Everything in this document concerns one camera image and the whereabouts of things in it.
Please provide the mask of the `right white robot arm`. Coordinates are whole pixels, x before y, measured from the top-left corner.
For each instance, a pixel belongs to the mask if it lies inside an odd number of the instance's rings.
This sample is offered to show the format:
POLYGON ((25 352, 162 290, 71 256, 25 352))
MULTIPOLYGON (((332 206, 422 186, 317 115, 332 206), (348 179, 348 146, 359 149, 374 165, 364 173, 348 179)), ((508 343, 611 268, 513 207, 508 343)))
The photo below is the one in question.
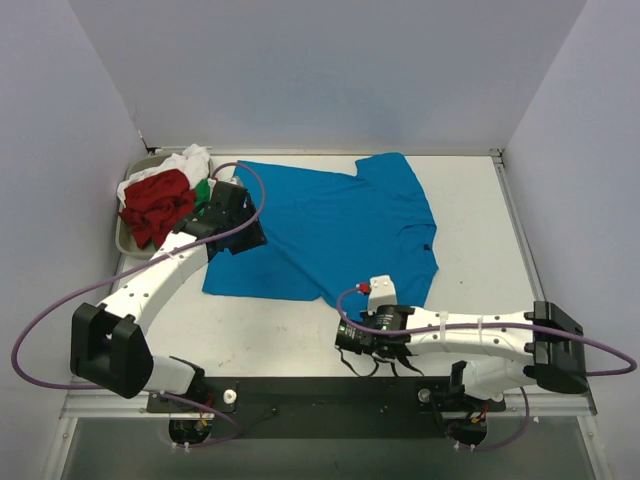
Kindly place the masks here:
POLYGON ((535 384, 550 392, 588 390, 582 326, 557 305, 536 301, 530 311, 500 315, 451 314, 382 305, 341 321, 335 346, 355 354, 407 362, 435 353, 476 355, 452 369, 454 386, 478 400, 535 384))

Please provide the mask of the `grey plastic bin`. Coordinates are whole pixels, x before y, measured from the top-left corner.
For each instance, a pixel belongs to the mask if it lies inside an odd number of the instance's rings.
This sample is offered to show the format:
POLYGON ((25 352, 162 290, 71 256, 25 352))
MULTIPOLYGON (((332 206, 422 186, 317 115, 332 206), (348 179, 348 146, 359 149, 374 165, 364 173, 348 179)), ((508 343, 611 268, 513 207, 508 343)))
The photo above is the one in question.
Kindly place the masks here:
POLYGON ((130 255, 141 259, 150 258, 159 247, 155 247, 153 244, 149 244, 147 247, 140 249, 136 246, 129 227, 119 217, 119 213, 123 208, 124 205, 120 203, 116 225, 116 246, 121 251, 121 253, 125 255, 130 255))

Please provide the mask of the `blue t shirt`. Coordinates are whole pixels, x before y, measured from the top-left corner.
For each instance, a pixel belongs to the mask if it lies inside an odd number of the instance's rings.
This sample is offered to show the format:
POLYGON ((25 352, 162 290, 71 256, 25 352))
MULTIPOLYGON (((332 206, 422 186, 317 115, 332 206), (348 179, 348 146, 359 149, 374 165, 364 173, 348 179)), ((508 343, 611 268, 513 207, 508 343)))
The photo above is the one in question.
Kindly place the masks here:
POLYGON ((387 275, 401 305, 422 307, 438 265, 436 222, 422 185, 399 153, 355 161, 356 174, 245 161, 236 174, 255 203, 265 245, 219 253, 206 294, 288 301, 338 296, 387 275))

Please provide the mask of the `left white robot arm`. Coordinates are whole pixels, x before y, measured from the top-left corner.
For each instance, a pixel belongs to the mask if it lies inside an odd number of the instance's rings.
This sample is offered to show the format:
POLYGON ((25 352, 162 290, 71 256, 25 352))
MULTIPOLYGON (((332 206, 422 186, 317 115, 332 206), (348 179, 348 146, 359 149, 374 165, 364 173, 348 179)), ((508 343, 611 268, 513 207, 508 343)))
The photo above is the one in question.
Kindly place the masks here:
POLYGON ((146 334, 165 304, 218 253, 235 255, 266 244, 255 214, 239 178, 214 182, 210 200, 178 221, 150 267, 99 305, 83 303, 75 310, 72 373, 123 398, 164 391, 183 411, 199 408, 207 395, 203 369, 152 354, 146 334))

